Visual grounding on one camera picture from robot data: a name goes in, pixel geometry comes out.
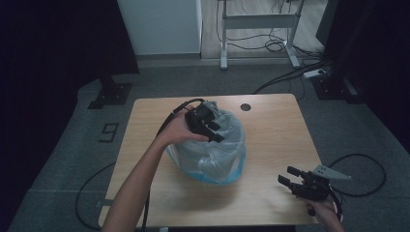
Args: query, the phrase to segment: white wall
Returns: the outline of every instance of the white wall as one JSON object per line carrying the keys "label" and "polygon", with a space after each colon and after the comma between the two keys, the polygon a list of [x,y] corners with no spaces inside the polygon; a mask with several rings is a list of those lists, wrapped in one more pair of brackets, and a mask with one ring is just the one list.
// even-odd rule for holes
{"label": "white wall", "polygon": [[200,53],[200,0],[118,0],[135,55]]}

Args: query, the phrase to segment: plastic bag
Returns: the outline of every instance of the plastic bag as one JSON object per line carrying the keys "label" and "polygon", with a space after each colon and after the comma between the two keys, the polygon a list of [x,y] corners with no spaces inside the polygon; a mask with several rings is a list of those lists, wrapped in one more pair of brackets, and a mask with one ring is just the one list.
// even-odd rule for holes
{"label": "plastic bag", "polygon": [[224,137],[221,143],[189,140],[169,145],[166,152],[175,164],[195,180],[228,185],[242,174],[246,159],[245,131],[235,115],[220,109],[215,120],[216,131]]}

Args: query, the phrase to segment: human hand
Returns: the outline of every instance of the human hand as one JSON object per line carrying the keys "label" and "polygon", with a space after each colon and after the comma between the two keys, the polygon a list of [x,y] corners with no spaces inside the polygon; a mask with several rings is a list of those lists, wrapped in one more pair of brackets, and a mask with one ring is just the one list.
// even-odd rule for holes
{"label": "human hand", "polygon": [[315,211],[317,221],[326,228],[326,231],[344,231],[336,215],[335,204],[332,197],[328,196],[328,198],[322,202],[307,199],[303,200],[306,202],[308,209]]}
{"label": "human hand", "polygon": [[188,125],[185,122],[185,114],[192,108],[192,105],[188,105],[186,108],[178,112],[165,129],[158,135],[160,139],[163,139],[166,145],[181,143],[187,140],[197,140],[202,142],[207,142],[209,140],[207,136],[192,133],[188,129]]}

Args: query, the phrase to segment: wooden table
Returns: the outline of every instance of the wooden table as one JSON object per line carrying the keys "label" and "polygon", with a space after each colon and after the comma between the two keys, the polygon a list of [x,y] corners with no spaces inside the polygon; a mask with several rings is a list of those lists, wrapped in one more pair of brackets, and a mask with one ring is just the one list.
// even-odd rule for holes
{"label": "wooden table", "polygon": [[[193,98],[141,99],[132,114],[108,187],[114,199],[132,168],[144,154],[163,120],[176,106]],[[147,226],[284,225],[315,223],[304,202],[278,183],[278,175],[293,182],[288,165],[313,170],[320,159],[293,95],[203,97],[233,112],[246,133],[247,159],[242,176],[228,186],[200,183],[184,174],[163,154],[151,188]],[[241,105],[250,105],[243,111]],[[99,223],[108,212],[102,208]]]}

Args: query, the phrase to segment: wall socket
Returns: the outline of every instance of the wall socket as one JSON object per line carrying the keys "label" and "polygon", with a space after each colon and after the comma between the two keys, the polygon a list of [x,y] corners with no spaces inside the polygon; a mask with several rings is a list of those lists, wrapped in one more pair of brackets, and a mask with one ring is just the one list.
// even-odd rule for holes
{"label": "wall socket", "polygon": [[326,72],[322,69],[319,70],[315,70],[315,71],[310,71],[310,72],[305,72],[304,73],[304,78],[312,78],[312,77],[319,77],[323,74],[325,74]]}

